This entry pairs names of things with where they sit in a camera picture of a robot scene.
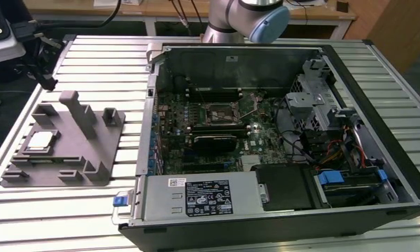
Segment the warning label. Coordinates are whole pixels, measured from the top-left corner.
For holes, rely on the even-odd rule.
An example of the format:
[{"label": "warning label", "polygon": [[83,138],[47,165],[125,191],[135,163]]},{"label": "warning label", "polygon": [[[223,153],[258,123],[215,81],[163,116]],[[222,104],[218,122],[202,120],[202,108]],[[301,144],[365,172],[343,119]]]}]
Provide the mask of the warning label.
[{"label": "warning label", "polygon": [[190,217],[234,214],[229,180],[187,182],[186,199]]}]

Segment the sticker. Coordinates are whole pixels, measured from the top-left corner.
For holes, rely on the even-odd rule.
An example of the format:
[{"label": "sticker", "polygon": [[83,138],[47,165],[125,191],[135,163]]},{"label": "sticker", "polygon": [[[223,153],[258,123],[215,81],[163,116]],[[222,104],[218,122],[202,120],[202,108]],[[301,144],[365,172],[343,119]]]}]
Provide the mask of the sticker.
[{"label": "sticker", "polygon": [[186,178],[170,178],[169,179],[169,187],[185,187],[187,179]]},{"label": "sticker", "polygon": [[126,15],[142,15],[143,12],[123,12]]},{"label": "sticker", "polygon": [[229,180],[187,182],[186,199],[189,217],[234,214]]},{"label": "sticker", "polygon": [[226,57],[226,62],[238,62],[239,61],[238,58],[239,58],[238,56],[227,56]]}]

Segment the metal workbench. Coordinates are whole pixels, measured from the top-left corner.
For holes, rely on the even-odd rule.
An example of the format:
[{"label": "metal workbench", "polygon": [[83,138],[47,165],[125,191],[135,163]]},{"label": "metal workbench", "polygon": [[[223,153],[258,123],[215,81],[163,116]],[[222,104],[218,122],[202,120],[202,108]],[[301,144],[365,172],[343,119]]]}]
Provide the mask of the metal workbench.
[{"label": "metal workbench", "polygon": [[[78,90],[94,110],[127,113],[113,181],[105,187],[4,188],[0,186],[0,252],[139,251],[114,225],[113,198],[135,185],[139,133],[146,99],[149,43],[199,42],[198,38],[78,36],[58,66],[55,92],[38,86],[0,149],[0,176],[30,132],[36,104],[58,110],[63,90]],[[331,44],[420,170],[420,97],[374,46],[362,41],[295,40],[278,43]],[[349,104],[347,94],[341,91]],[[126,217],[129,210],[119,214]],[[390,223],[363,235],[207,249],[206,251],[420,251],[420,217]]]}]

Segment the blue latch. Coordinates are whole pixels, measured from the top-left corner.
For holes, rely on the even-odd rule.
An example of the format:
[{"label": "blue latch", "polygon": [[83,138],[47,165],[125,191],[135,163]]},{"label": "blue latch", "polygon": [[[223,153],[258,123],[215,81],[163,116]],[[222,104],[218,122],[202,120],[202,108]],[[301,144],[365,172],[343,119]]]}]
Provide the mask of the blue latch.
[{"label": "blue latch", "polygon": [[382,181],[386,181],[387,180],[387,174],[386,174],[385,170],[379,170],[378,174],[381,176]]},{"label": "blue latch", "polygon": [[158,114],[154,114],[153,115],[153,122],[157,124],[157,123],[159,123],[159,116],[158,116]]},{"label": "blue latch", "polygon": [[154,148],[157,146],[157,140],[155,139],[151,139],[150,141],[150,147]]},{"label": "blue latch", "polygon": [[155,165],[157,165],[157,161],[155,161],[154,159],[150,159],[150,160],[149,160],[149,167],[150,167],[150,168],[154,168]]},{"label": "blue latch", "polygon": [[319,182],[322,185],[333,183],[345,183],[345,178],[342,172],[339,171],[327,171],[322,172],[319,175]]},{"label": "blue latch", "polygon": [[117,196],[114,197],[114,207],[129,206],[130,197]]}]

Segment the power cable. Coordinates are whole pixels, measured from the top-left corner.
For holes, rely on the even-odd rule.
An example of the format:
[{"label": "power cable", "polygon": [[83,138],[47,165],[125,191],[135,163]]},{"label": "power cable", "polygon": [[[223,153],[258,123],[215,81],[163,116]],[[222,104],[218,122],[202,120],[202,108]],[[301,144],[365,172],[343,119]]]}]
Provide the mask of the power cable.
[{"label": "power cable", "polygon": [[309,4],[309,5],[303,5],[301,2],[297,2],[298,4],[294,4],[293,2],[290,2],[290,0],[287,0],[289,4],[291,4],[293,6],[302,6],[305,11],[306,11],[306,25],[309,24],[309,14],[307,14],[307,7],[314,7],[314,4]]},{"label": "power cable", "polygon": [[121,7],[122,7],[122,0],[118,0],[118,6],[111,14],[111,16],[103,21],[103,23],[101,23],[99,25],[91,25],[91,24],[67,24],[67,23],[54,23],[54,24],[42,24],[39,25],[38,31],[47,31],[47,30],[52,30],[52,29],[59,29],[59,28],[76,28],[76,29],[95,29],[95,28],[102,28],[105,27],[109,23],[111,23],[111,21],[114,20],[114,18],[117,17],[117,15],[119,14],[121,11]]},{"label": "power cable", "polygon": [[198,8],[197,8],[197,4],[195,4],[195,0],[191,0],[191,4],[194,5],[195,11],[197,11],[197,15],[199,18],[199,23],[202,24],[202,33],[206,33],[206,29],[205,29],[205,23],[203,23],[203,19],[202,19],[202,15],[199,14]]},{"label": "power cable", "polygon": [[185,25],[185,27],[187,28],[189,36],[193,36],[191,29],[190,29],[189,18],[187,18],[187,14],[186,14],[186,11],[185,11],[183,4],[182,4],[181,0],[178,0],[179,7],[181,7],[181,10],[182,10],[182,13],[181,13],[179,8],[178,8],[177,3],[175,3],[175,0],[170,0],[170,1],[171,1],[173,5],[175,7],[177,13],[179,15],[181,22]]}]

